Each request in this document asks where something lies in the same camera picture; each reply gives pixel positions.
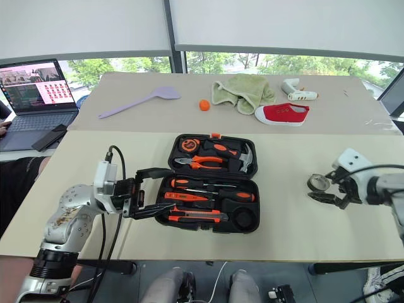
purple spatula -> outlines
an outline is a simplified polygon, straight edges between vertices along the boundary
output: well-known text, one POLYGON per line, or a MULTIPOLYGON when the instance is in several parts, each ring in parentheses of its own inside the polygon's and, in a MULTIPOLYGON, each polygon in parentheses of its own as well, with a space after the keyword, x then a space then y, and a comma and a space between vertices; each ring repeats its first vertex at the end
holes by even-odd
POLYGON ((149 96, 147 96, 141 100, 137 100, 133 103, 123 105, 123 106, 113 109, 109 112, 103 112, 102 114, 98 115, 98 118, 103 119, 103 118, 112 116, 114 114, 117 114, 118 112, 122 112, 126 109, 130 109, 132 106, 146 102, 147 100, 150 100, 151 98, 154 98, 154 97, 159 97, 159 98, 167 99, 167 100, 181 98, 180 94, 174 89, 174 87, 162 86, 162 87, 158 87, 154 91, 152 91, 152 93, 149 96))

orange ball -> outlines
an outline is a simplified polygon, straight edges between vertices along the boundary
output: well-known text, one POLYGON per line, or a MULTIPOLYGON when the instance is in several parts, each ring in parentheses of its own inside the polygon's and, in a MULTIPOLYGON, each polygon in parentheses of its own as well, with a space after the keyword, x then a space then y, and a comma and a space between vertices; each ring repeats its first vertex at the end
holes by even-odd
POLYGON ((199 108, 203 111, 206 112, 207 110, 210 109, 210 103, 209 101, 202 99, 199 101, 199 108))

gray pants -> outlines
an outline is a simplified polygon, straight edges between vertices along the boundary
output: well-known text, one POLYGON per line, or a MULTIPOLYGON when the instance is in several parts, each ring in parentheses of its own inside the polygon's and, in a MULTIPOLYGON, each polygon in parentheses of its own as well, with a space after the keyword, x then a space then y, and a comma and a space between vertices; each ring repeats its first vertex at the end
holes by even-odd
MULTIPOLYGON (((175 267, 160 275, 148 287, 140 303, 176 303, 183 274, 181 268, 175 267)), ((232 280, 229 303, 261 303, 258 286, 246 271, 236 271, 232 280)))

open tool case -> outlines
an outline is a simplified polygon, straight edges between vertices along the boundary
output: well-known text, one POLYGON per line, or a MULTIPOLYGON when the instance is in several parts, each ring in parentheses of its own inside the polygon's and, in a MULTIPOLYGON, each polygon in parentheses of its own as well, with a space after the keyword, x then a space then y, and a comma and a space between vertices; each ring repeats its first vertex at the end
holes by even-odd
POLYGON ((182 134, 175 139, 169 166, 174 174, 162 180, 156 203, 175 203, 175 208, 157 216, 158 222, 223 233, 249 233, 258 228, 259 193, 250 180, 258 170, 252 141, 219 134, 182 134))

green towel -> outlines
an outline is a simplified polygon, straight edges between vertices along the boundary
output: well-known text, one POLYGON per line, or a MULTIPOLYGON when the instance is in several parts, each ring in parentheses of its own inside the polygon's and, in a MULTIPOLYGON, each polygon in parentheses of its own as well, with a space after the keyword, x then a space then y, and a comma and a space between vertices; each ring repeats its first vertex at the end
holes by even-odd
POLYGON ((212 104, 229 102, 237 105, 244 115, 252 115, 258 106, 275 101, 275 93, 264 76, 237 74, 224 82, 215 81, 212 85, 212 104))

